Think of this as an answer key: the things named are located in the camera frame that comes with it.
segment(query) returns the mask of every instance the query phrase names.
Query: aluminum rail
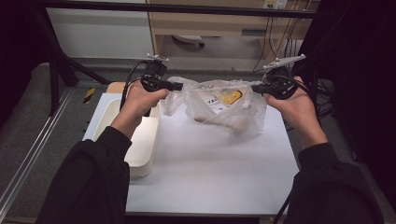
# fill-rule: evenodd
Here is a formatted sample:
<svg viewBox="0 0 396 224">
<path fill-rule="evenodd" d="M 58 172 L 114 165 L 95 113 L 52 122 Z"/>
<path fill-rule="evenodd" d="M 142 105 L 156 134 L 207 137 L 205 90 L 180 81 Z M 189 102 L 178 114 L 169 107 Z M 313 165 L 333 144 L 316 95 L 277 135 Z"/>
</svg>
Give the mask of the aluminum rail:
<svg viewBox="0 0 396 224">
<path fill-rule="evenodd" d="M 297 10 L 249 8 L 249 7 L 207 7 L 207 6 L 65 1 L 65 0 L 61 0 L 61 1 L 35 0 L 34 4 L 39 7 L 111 10 L 111 11 L 171 12 L 171 13 L 300 18 L 300 19 L 329 19 L 329 18 L 337 17 L 335 13 L 331 13 L 331 12 L 316 12 L 316 11 L 308 11 L 308 10 L 297 11 Z"/>
</svg>

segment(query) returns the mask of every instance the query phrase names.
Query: gray floor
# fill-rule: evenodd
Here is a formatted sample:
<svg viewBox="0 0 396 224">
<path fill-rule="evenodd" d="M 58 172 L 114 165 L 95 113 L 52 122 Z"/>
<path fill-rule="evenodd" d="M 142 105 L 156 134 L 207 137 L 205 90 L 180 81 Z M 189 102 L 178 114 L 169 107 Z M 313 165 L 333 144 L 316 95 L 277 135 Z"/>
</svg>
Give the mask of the gray floor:
<svg viewBox="0 0 396 224">
<path fill-rule="evenodd" d="M 197 81 L 211 79 L 245 79 L 259 80 L 262 74 L 251 73 L 260 57 L 258 42 L 254 38 L 208 37 L 205 47 L 198 49 L 194 45 L 178 43 L 171 37 L 165 39 L 164 56 L 171 59 L 167 76 L 181 76 Z M 81 60 L 92 70 L 115 81 L 123 81 L 131 66 L 130 61 Z M 46 191 L 57 168 L 70 148 L 84 134 L 87 121 L 99 101 L 106 85 L 94 84 L 95 93 L 88 104 L 83 99 L 92 84 L 92 80 L 78 74 L 81 84 L 73 88 L 70 101 L 63 115 L 44 145 L 35 165 L 24 182 L 14 203 L 9 208 L 7 217 L 36 217 Z M 0 192 L 6 190 L 8 183 L 17 172 L 24 157 L 34 143 L 40 130 L 49 118 L 50 112 L 50 76 L 46 65 L 37 67 L 33 78 L 12 116 L 0 130 Z M 345 139 L 338 121 L 331 115 L 321 120 L 322 127 L 329 140 L 334 144 L 336 153 L 342 161 L 358 165 L 370 182 L 387 223 L 396 223 L 394 211 L 387 199 L 377 187 L 365 164 L 351 158 L 350 147 Z M 290 142 L 295 155 L 301 150 L 300 142 L 294 131 L 289 131 Z"/>
</svg>

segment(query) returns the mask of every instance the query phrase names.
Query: hand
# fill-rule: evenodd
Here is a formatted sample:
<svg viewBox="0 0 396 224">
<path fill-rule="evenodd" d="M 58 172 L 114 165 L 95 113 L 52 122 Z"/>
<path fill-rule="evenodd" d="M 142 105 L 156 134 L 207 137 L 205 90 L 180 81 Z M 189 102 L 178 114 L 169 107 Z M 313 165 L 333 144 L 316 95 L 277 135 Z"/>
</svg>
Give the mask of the hand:
<svg viewBox="0 0 396 224">
<path fill-rule="evenodd" d="M 110 126 L 124 133 L 128 138 L 132 138 L 134 130 L 142 122 L 143 115 L 168 94 L 169 90 L 147 92 L 140 80 L 137 80 L 129 89 L 122 110 Z"/>
<path fill-rule="evenodd" d="M 314 104 L 305 91 L 299 88 L 287 100 L 277 100 L 269 94 L 264 94 L 264 98 L 268 105 L 279 110 L 288 124 L 296 129 L 303 148 L 327 142 L 326 135 L 318 124 Z"/>
</svg>

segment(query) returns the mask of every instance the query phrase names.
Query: person's right hand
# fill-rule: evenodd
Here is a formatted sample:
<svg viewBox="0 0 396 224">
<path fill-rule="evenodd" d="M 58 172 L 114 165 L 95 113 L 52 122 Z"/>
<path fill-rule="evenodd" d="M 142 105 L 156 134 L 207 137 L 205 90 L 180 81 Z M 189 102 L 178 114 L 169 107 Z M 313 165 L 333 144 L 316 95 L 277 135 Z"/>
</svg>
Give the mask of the person's right hand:
<svg viewBox="0 0 396 224">
<path fill-rule="evenodd" d="M 314 104 L 305 91 L 298 88 L 286 100 L 277 100 L 270 94 L 264 94 L 263 97 L 268 105 L 279 110 L 283 118 L 297 131 L 303 148 L 327 142 L 326 135 L 318 124 Z"/>
</svg>

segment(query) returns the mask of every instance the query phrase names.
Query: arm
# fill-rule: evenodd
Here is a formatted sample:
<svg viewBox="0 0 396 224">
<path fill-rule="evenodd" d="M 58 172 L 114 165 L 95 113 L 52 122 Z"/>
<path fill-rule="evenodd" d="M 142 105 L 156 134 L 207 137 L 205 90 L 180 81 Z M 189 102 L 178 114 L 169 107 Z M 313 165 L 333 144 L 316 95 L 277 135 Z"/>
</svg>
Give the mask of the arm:
<svg viewBox="0 0 396 224">
<path fill-rule="evenodd" d="M 303 147 L 285 223 L 384 223 L 361 170 L 335 155 L 308 95 L 299 89 L 287 100 L 264 98 L 295 128 Z"/>
<path fill-rule="evenodd" d="M 96 142 L 77 143 L 52 179 L 36 223 L 123 223 L 129 187 L 124 161 L 142 116 L 168 94 L 130 89 L 121 112 Z"/>
</svg>

